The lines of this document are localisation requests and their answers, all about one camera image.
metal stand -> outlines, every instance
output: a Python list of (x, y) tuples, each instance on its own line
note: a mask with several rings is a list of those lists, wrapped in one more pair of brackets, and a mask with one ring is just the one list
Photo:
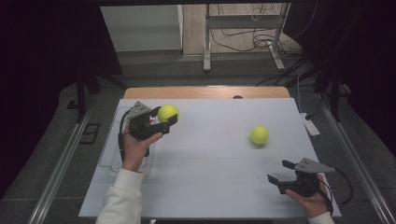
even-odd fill
[(204, 50), (204, 71), (210, 71), (210, 40), (209, 33), (211, 29), (276, 29), (274, 40), (269, 46), (269, 50), (275, 60), (277, 70), (284, 71), (279, 53), (277, 51), (277, 42), (283, 29), (283, 24), (288, 12), (289, 3), (286, 3), (280, 12), (280, 15), (261, 15), (254, 21), (251, 15), (215, 15), (211, 16), (209, 4), (206, 4), (205, 14), (205, 50)]

white wall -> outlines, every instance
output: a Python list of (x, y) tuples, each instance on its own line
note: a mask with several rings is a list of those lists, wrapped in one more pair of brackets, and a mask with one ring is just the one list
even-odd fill
[(181, 49), (178, 6), (101, 7), (119, 51)]

gray floor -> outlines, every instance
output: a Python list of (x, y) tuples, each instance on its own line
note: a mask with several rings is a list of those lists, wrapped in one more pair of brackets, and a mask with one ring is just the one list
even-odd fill
[[(290, 66), (296, 59), (285, 59)], [(254, 86), (259, 81), (278, 75), (274, 62), (268, 54), (214, 55), (212, 70), (203, 72), (202, 57), (183, 57), (177, 53), (153, 53), (139, 56), (122, 53), (120, 62), (124, 82), (137, 86), (205, 86), (239, 85)], [(309, 64), (296, 71), (292, 77), (307, 68)], [(99, 134), (92, 145), (79, 144), (65, 173), (64, 180), (57, 191), (49, 209), (45, 223), (93, 223), (93, 219), (78, 217), (96, 163), (106, 141), (117, 103), (123, 90), (114, 84), (98, 78), (102, 90), (96, 95), (89, 123), (100, 123)], [(300, 84), (301, 109), (308, 114), (316, 111), (319, 99), (312, 91), (315, 78), (304, 80)], [(274, 79), (265, 84), (272, 84)], [(297, 88), (289, 88), (297, 102)], [(76, 87), (64, 89), (54, 118), (37, 145), (31, 159), (26, 163), (20, 175), (0, 202), (1, 223), (26, 223), (42, 189), (47, 184), (59, 156), (64, 150), (77, 119), (76, 110), (67, 110), (70, 100), (76, 100)], [(369, 173), (381, 189), (395, 214), (396, 208), (396, 160), (369, 127), (354, 113), (347, 99), (340, 99), (340, 117), (349, 138), (354, 144)], [(341, 206), (343, 218), (337, 223), (381, 223), (361, 182), (355, 175), (345, 152), (341, 147), (329, 121), (322, 110), (312, 118), (321, 135), (312, 138), (312, 144), (321, 162), (343, 170), (350, 178), (355, 196), (353, 200)], [(90, 140), (83, 135), (83, 140)], [(337, 202), (347, 197), (347, 184), (340, 175), (329, 175), (332, 192)], [(300, 220), (276, 220), (275, 223), (304, 223)]]

human hand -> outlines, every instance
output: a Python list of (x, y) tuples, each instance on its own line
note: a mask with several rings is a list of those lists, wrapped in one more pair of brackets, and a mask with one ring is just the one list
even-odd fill
[(149, 148), (149, 145), (157, 142), (163, 137), (162, 133), (156, 133), (146, 140), (137, 140), (131, 136), (128, 132), (129, 121), (122, 133), (123, 138), (123, 149), (124, 149), (124, 161), (122, 169), (137, 172), (140, 165), (142, 164), (143, 158)]
[[(323, 184), (323, 176), (318, 174), (318, 179), (320, 180), (319, 185), (320, 189), (327, 195), (327, 190)], [(326, 201), (323, 199), (320, 194), (316, 193), (314, 196), (305, 198), (300, 194), (290, 190), (285, 190), (286, 194), (289, 195), (294, 201), (299, 203), (305, 210), (306, 215), (308, 217), (317, 217), (326, 212), (329, 212), (329, 208), (326, 204)]]

yellow tennis ball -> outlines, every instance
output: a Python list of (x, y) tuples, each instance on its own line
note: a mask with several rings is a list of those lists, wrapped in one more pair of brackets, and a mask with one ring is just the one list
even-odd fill
[(178, 119), (178, 109), (174, 105), (163, 105), (158, 111), (158, 120), (160, 122), (166, 122), (172, 116), (177, 114)]
[(262, 145), (268, 140), (268, 130), (262, 126), (255, 127), (250, 133), (250, 139), (255, 144)]

